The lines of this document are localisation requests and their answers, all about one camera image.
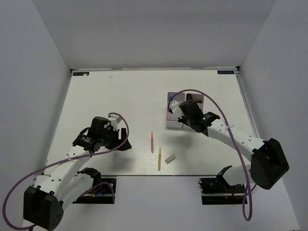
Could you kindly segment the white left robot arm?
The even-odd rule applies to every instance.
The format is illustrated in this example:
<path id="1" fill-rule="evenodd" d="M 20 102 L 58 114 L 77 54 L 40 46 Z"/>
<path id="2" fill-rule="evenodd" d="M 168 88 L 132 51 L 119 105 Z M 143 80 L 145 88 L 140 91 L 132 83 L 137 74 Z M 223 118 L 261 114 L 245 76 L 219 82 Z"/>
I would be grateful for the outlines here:
<path id="1" fill-rule="evenodd" d="M 128 128 L 118 128 L 123 117 L 109 113 L 96 116 L 72 143 L 66 158 L 36 187 L 24 192 L 23 218 L 48 231 L 54 230 L 64 211 L 79 197 L 97 192 L 102 186 L 101 173 L 84 165 L 104 147 L 108 151 L 131 149 Z"/>

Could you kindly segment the black pink highlighter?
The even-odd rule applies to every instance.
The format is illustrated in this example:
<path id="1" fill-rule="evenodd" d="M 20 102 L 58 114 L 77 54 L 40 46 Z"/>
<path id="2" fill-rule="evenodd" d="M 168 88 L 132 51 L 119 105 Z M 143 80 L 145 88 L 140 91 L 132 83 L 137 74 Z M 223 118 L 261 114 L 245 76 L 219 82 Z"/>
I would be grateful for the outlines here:
<path id="1" fill-rule="evenodd" d="M 186 94 L 186 100 L 192 100 L 192 95 L 190 93 Z"/>

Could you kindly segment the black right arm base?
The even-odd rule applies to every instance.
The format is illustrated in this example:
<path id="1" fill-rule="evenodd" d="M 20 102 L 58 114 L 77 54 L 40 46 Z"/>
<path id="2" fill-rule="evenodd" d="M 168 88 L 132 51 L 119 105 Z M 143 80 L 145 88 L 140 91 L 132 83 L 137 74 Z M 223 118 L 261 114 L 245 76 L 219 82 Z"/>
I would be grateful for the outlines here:
<path id="1" fill-rule="evenodd" d="M 217 175 L 200 178 L 202 205 L 241 205 L 243 202 L 244 184 L 229 185 L 224 174 L 232 166 L 224 167 Z"/>

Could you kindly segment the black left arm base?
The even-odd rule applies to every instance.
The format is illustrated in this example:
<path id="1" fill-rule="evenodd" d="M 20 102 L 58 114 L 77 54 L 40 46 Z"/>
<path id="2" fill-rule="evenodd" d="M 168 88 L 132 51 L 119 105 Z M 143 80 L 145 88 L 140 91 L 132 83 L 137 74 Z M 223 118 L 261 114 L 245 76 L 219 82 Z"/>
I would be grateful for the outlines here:
<path id="1" fill-rule="evenodd" d="M 77 176 L 90 177 L 91 191 L 82 194 L 74 204 L 114 204 L 116 195 L 116 178 L 104 177 L 94 168 L 84 168 L 77 173 Z"/>

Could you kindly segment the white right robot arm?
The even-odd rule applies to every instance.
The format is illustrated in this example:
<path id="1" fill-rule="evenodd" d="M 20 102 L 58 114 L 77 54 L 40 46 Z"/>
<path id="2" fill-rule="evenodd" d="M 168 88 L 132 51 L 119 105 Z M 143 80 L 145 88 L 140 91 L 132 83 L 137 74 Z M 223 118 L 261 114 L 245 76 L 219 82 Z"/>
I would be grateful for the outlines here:
<path id="1" fill-rule="evenodd" d="M 178 122 L 195 132 L 238 148 L 241 156 L 250 162 L 246 166 L 249 181 L 265 190 L 271 189 L 290 168 L 281 144 L 273 138 L 266 141 L 232 128 L 217 114 L 204 114 L 193 100 L 172 101 L 169 110 L 177 116 Z"/>

